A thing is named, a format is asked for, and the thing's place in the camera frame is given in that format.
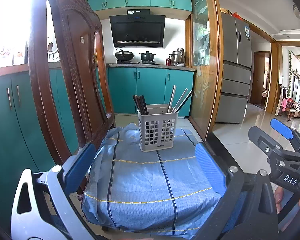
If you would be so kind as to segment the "person's right hand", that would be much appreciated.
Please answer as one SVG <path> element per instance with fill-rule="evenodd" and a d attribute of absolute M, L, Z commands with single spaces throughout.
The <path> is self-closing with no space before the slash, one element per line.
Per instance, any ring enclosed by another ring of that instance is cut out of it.
<path fill-rule="evenodd" d="M 275 189 L 274 192 L 274 197 L 275 197 L 275 204 L 276 204 L 276 210 L 277 210 L 277 214 L 280 213 L 280 211 L 283 208 L 283 205 L 281 204 L 283 197 L 284 197 L 284 192 L 283 192 L 283 188 L 280 186 L 277 186 L 277 188 Z"/>

